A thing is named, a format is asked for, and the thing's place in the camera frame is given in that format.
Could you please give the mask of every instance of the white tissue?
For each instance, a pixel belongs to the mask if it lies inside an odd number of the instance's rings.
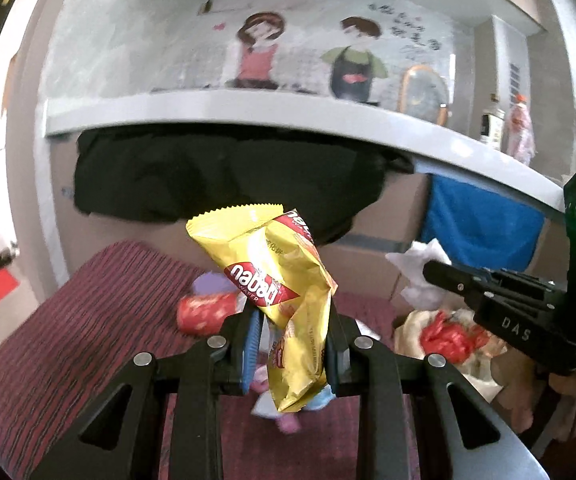
[[[415,310],[437,310],[446,297],[446,291],[431,285],[423,277],[423,266],[430,260],[452,264],[439,240],[429,244],[412,242],[405,253],[388,253],[386,259],[399,268],[410,284],[401,291],[401,297]]]

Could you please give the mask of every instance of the purple striped cloth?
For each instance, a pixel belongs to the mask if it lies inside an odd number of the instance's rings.
[[[133,355],[147,350],[165,357],[194,342],[178,331],[175,312],[202,272],[142,243],[119,242],[92,257],[0,346],[0,464],[13,480],[27,478]],[[339,293],[335,303],[390,341],[388,301]],[[226,480],[354,479],[358,399],[300,413],[303,430],[290,436],[250,415],[255,399],[222,397]],[[166,444],[161,479],[167,478]]]

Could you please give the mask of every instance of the floor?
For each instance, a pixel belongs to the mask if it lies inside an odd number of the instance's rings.
[[[13,263],[8,270],[19,286],[0,301],[0,344],[3,343],[39,306],[30,283]]]

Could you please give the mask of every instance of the black robotic device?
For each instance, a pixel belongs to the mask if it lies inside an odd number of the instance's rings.
[[[576,371],[576,175],[564,189],[570,270],[567,289],[506,270],[429,262],[426,279],[462,295],[474,320],[557,374]],[[165,399],[177,393],[170,480],[219,480],[219,396],[247,393],[257,362],[261,312],[247,303],[221,333],[157,360],[127,363],[49,449],[30,480],[145,480],[156,477]],[[361,398],[357,480],[407,480],[404,395],[411,401],[421,477],[431,480],[547,479],[530,446],[556,405],[546,390],[535,424],[516,436],[446,360],[391,352],[361,336],[331,306],[325,373],[338,397]]]

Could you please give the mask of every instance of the cartoon woman wall decal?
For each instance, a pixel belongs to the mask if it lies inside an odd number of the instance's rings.
[[[241,40],[239,74],[234,88],[276,90],[279,85],[270,79],[277,38],[285,30],[285,20],[276,12],[257,12],[248,16],[237,33]]]
[[[373,78],[388,77],[383,62],[369,51],[381,36],[381,27],[367,18],[351,16],[341,21],[341,28],[350,45],[333,48],[321,57],[332,65],[330,90],[338,99],[368,103]]]

